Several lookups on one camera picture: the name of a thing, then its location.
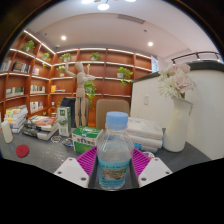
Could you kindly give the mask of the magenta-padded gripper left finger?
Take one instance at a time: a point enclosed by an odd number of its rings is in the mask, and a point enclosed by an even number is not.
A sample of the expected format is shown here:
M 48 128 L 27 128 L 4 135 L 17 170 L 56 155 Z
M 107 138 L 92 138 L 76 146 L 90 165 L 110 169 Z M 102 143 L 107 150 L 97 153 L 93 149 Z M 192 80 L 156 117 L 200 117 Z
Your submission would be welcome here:
M 68 157 L 54 174 L 78 186 L 93 188 L 97 174 L 97 149 L 91 148 L 77 158 Z

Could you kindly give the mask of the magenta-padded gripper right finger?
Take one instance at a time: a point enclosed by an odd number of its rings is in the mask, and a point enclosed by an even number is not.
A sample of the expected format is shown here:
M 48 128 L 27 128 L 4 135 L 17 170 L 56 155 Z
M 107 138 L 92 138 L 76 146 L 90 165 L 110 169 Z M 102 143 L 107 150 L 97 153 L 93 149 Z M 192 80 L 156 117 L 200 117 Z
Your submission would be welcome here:
M 133 151 L 130 163 L 130 175 L 134 188 L 143 187 L 171 173 L 172 171 L 160 158 L 150 158 L 138 149 Z

